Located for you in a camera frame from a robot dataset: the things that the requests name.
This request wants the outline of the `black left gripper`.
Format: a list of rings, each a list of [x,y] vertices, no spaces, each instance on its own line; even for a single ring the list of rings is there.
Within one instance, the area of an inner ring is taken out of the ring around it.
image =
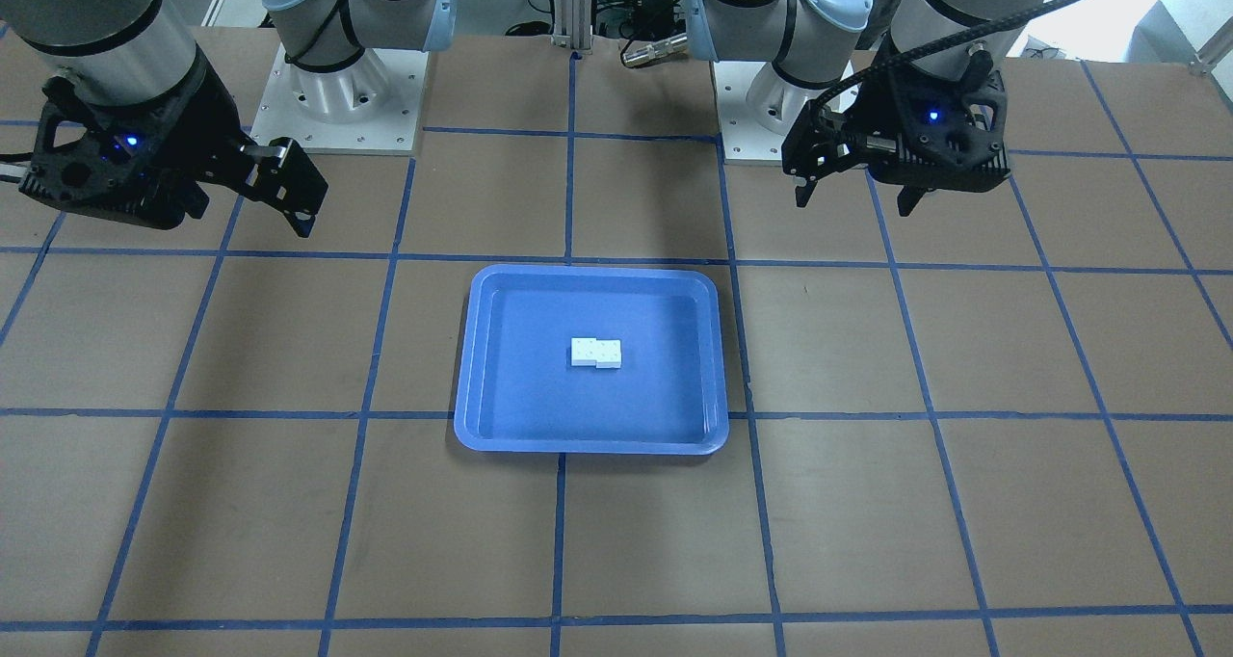
[[[1009,96],[985,48],[961,55],[957,79],[931,76],[906,62],[859,85],[857,121],[806,101],[782,143],[782,173],[806,206],[822,178],[870,161],[875,182],[900,186],[896,210],[907,218],[938,189],[986,194],[1011,174],[1005,145]],[[869,141],[890,141],[887,149]]]

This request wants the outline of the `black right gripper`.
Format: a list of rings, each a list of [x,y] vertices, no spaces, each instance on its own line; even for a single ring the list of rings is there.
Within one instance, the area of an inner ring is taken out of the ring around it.
[[[42,88],[37,139],[18,192],[69,214],[171,231],[199,219],[203,182],[232,189],[312,234],[328,182],[298,141],[256,143],[206,55],[178,85],[128,107],[88,104],[59,71]]]

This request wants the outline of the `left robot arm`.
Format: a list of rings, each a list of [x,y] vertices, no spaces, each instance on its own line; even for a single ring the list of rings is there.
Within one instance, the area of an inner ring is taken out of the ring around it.
[[[758,105],[782,136],[797,206],[834,173],[864,166],[899,186],[898,212],[935,191],[986,194],[1009,180],[1000,67],[1044,0],[900,0],[875,59],[846,71],[875,0],[684,0],[702,60],[758,62]]]

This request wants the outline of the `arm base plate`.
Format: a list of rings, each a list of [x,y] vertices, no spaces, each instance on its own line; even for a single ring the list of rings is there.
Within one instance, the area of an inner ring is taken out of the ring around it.
[[[252,138],[290,138],[309,155],[413,155],[429,60],[425,52],[369,48],[355,65],[313,73],[287,64],[279,47]]]
[[[790,127],[824,92],[788,83],[771,62],[713,62],[711,78],[726,166],[779,166]]]

